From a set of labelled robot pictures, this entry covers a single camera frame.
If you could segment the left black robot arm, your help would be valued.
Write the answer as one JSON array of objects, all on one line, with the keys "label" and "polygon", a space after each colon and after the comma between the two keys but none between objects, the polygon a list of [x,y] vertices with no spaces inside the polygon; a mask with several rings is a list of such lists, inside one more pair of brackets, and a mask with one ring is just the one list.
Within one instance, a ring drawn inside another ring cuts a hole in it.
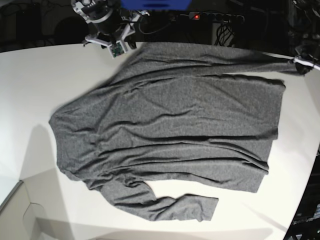
[{"label": "left black robot arm", "polygon": [[289,50],[300,75],[320,69],[320,2],[289,0],[287,8]]}]

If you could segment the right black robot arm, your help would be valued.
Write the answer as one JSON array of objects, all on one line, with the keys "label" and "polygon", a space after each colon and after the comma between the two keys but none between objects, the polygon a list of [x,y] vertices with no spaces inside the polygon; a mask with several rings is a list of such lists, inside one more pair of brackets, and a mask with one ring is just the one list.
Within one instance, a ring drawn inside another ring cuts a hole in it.
[{"label": "right black robot arm", "polygon": [[71,6],[88,25],[96,28],[96,33],[85,36],[82,44],[99,45],[112,58],[137,48],[135,24],[150,15],[146,10],[125,9],[118,0],[72,0]]}]

